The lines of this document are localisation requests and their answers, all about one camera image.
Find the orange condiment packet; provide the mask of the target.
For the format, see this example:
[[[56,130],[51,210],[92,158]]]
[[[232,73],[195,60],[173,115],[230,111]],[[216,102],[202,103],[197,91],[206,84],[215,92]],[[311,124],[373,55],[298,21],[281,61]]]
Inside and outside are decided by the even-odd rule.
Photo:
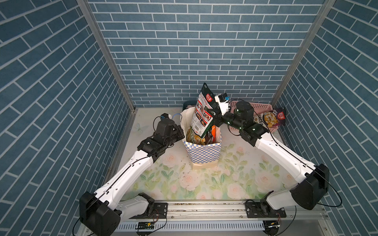
[[[216,126],[213,125],[209,130],[209,144],[213,144],[216,142]]]

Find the cream yellow condiment packet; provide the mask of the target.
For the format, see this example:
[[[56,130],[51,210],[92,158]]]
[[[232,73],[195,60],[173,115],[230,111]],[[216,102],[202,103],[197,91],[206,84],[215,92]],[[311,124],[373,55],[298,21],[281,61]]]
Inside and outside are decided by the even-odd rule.
[[[217,108],[217,102],[215,101],[215,95],[204,83],[198,95],[191,123],[193,132],[201,138],[206,135],[214,123],[212,114],[206,108],[208,110]]]

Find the blue checkered paper bag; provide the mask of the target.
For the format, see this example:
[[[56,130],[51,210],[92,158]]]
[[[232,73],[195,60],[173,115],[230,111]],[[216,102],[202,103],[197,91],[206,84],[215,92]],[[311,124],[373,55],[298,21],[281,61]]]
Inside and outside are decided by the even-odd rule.
[[[191,107],[189,109],[184,110],[181,113],[182,120],[180,123],[185,136],[182,141],[184,143],[189,160],[191,162],[192,169],[198,170],[216,167],[218,165],[221,153],[221,129],[219,127],[215,128],[216,141],[213,144],[202,146],[195,143],[187,142],[187,138],[189,136],[188,131],[190,129],[194,111],[195,107]]]

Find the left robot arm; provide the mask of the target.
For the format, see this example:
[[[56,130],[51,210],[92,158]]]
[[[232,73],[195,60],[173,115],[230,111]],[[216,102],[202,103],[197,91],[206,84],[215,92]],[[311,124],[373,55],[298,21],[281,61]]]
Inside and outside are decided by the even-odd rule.
[[[145,193],[125,202],[121,199],[145,170],[183,138],[181,126],[171,115],[162,114],[153,135],[139,144],[124,167],[94,193],[85,192],[81,196],[79,221],[96,236],[110,236],[123,220],[155,215],[155,201]]]

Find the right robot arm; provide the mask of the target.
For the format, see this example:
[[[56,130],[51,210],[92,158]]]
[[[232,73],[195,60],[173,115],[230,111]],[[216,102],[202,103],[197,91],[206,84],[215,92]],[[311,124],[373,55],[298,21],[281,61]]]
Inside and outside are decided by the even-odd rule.
[[[253,147],[265,152],[277,161],[296,181],[291,189],[272,191],[262,199],[265,210],[278,210],[288,206],[300,206],[312,210],[329,188],[329,169],[316,165],[276,141],[270,130],[254,121],[254,109],[250,103],[239,101],[234,112],[229,103],[219,102],[215,109],[206,109],[216,126],[226,124],[239,131],[240,137]]]

